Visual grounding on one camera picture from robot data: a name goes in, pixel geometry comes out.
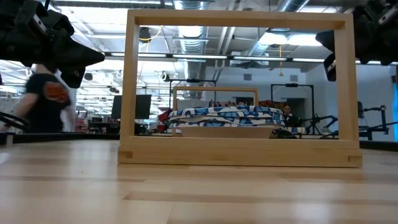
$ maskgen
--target wall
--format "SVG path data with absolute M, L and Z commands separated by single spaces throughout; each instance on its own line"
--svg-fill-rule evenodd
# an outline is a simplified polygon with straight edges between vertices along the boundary
M 242 68 L 225 67 L 217 82 L 217 86 L 237 86 L 237 87 L 255 87 L 259 89 L 259 100 L 271 100 L 271 83 L 286 84 L 291 83 L 290 75 L 298 75 L 298 83 L 305 84 L 305 74 L 296 68 L 284 68 L 282 70 L 284 76 L 280 77 L 280 69 L 259 69 L 250 68 L 243 70 Z M 206 68 L 206 79 L 212 79 L 214 67 Z M 251 81 L 244 81 L 243 74 L 252 74 Z M 274 100 L 285 101 L 285 98 L 310 98 L 310 89 L 307 91 L 302 88 L 286 88 L 282 86 L 274 87 Z M 253 97 L 253 93 L 237 93 L 237 92 L 218 92 L 217 101 L 235 101 L 234 97 Z M 204 93 L 205 100 L 213 100 L 214 92 L 207 91 Z
M 386 121 L 393 122 L 394 86 L 391 82 L 393 67 L 382 67 L 377 65 L 357 65 L 358 100 L 364 108 L 387 106 Z M 328 82 L 323 66 L 320 65 L 307 73 L 307 83 L 314 85 L 315 90 L 315 113 L 319 116 L 338 115 L 336 83 Z M 365 119 L 358 121 L 359 125 L 376 126 L 381 124 L 380 112 L 370 111 L 365 113 Z M 332 131 L 338 129 L 336 123 L 330 128 Z M 394 141 L 394 128 L 390 133 L 374 133 L 374 140 Z

